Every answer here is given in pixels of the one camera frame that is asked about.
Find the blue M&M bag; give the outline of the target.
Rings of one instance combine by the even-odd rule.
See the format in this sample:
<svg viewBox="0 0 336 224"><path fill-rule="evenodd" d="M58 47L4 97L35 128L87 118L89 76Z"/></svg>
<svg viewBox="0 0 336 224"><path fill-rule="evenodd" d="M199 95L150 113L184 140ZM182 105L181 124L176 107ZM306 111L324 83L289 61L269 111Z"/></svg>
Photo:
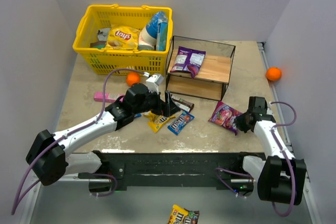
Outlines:
<svg viewBox="0 0 336 224"><path fill-rule="evenodd" d="M183 111L167 128L175 135L179 135L182 129L194 118L190 113Z"/></svg>

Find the purple Fox's berries bag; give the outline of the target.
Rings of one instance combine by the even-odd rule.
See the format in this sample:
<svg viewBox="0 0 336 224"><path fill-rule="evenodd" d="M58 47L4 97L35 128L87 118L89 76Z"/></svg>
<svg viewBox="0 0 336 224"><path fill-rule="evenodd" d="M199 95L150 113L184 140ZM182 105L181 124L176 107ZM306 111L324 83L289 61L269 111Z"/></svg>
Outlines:
<svg viewBox="0 0 336 224"><path fill-rule="evenodd" d="M242 115L240 111L232 108L222 101L218 101L216 108L208 121L219 125L237 135L238 129L235 120L240 115Z"/></svg>

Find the purple candy bag back side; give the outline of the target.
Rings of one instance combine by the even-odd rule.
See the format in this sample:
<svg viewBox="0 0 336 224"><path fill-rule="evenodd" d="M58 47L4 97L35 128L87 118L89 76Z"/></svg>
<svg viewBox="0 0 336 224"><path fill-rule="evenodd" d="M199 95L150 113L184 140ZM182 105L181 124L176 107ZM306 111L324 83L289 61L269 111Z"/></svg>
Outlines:
<svg viewBox="0 0 336 224"><path fill-rule="evenodd" d="M194 79L202 66L206 52L179 46L173 67L170 73L189 73Z"/></svg>

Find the brown chocolate bar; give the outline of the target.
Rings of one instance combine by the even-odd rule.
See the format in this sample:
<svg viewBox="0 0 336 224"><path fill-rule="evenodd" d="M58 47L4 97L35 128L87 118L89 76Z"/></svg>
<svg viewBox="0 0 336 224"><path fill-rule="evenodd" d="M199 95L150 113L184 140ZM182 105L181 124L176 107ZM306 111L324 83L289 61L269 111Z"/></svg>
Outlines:
<svg viewBox="0 0 336 224"><path fill-rule="evenodd" d="M194 109L194 103L188 102L180 97L171 95L172 101L183 111L190 113Z"/></svg>

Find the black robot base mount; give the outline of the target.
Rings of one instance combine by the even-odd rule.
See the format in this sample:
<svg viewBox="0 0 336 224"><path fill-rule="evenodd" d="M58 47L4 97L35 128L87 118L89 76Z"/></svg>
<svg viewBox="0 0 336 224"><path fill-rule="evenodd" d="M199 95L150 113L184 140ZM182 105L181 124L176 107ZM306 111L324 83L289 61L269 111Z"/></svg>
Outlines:
<svg viewBox="0 0 336 224"><path fill-rule="evenodd" d="M92 193L128 187L212 187L232 188L244 196L254 181L242 169L245 152L240 153L99 153L103 166L88 179Z"/></svg>

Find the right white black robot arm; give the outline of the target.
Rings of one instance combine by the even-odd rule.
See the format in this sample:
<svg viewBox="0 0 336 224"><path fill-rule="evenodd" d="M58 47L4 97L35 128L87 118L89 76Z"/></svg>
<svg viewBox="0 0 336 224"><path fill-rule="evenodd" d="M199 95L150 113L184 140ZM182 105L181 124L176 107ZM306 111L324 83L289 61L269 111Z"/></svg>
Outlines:
<svg viewBox="0 0 336 224"><path fill-rule="evenodd" d="M293 112L290 123L277 124L266 99L256 96L249 98L247 111L236 118L240 131L251 131L257 136L266 158L246 155L242 168L257 182L260 200L297 206L302 201L307 166L304 160L295 158L278 132L279 127L290 126L297 119L293 106L281 104Z"/></svg>

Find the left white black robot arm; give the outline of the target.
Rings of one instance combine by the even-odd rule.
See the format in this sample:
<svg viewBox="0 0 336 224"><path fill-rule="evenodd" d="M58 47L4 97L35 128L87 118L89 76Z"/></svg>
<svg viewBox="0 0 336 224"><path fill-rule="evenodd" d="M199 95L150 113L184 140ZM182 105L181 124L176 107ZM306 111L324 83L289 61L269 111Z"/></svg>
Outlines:
<svg viewBox="0 0 336 224"><path fill-rule="evenodd" d="M39 132L28 151L26 162L44 186L49 186L66 174L95 173L103 165L97 152L80 158L74 152L96 138L117 131L134 121L136 114L152 112L166 118L180 111L170 92L150 91L144 84L134 84L122 98L93 118L67 130Z"/></svg>

